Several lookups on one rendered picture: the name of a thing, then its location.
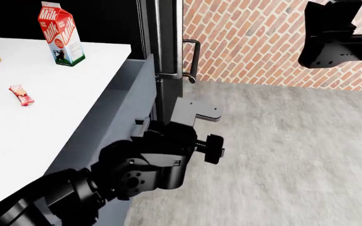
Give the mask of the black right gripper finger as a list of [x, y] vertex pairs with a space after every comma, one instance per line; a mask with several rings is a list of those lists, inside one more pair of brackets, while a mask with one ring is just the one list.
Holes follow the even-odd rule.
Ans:
[[352, 35], [352, 24], [362, 0], [330, 0], [325, 5], [309, 1], [305, 7], [305, 32], [308, 36], [324, 33]]

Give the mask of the dark grey drawer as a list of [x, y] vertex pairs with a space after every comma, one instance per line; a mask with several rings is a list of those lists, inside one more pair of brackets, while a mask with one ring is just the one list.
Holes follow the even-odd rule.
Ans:
[[182, 96], [183, 0], [107, 0], [113, 43], [131, 46], [131, 59], [153, 55], [156, 80], [155, 118], [169, 123]]

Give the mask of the red white milk carton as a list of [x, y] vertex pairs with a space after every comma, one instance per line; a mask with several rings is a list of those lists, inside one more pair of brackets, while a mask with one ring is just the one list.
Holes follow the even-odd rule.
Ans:
[[38, 22], [55, 63], [72, 67], [85, 59], [73, 16], [59, 3], [41, 3]]

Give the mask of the grey counter cabinet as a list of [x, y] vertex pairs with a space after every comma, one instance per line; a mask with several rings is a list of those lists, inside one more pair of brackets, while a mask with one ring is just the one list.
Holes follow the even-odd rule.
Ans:
[[153, 56], [146, 60], [126, 60], [46, 174], [90, 167], [98, 160], [102, 148], [130, 139], [135, 120], [150, 115], [155, 97]]

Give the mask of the red wrapped candy bar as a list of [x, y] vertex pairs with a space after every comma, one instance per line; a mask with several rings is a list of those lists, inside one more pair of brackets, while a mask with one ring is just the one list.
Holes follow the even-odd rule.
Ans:
[[35, 101], [27, 94], [21, 85], [10, 86], [9, 90], [17, 97], [20, 101], [21, 106], [29, 106]]

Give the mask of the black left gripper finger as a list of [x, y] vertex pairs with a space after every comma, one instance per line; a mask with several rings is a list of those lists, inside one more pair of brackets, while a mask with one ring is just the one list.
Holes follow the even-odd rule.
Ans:
[[222, 109], [220, 107], [201, 101], [178, 98], [170, 122], [193, 126], [196, 119], [218, 122], [221, 116]]
[[144, 133], [148, 130], [150, 125], [150, 118], [135, 119], [133, 129], [131, 130], [131, 137], [143, 137]]

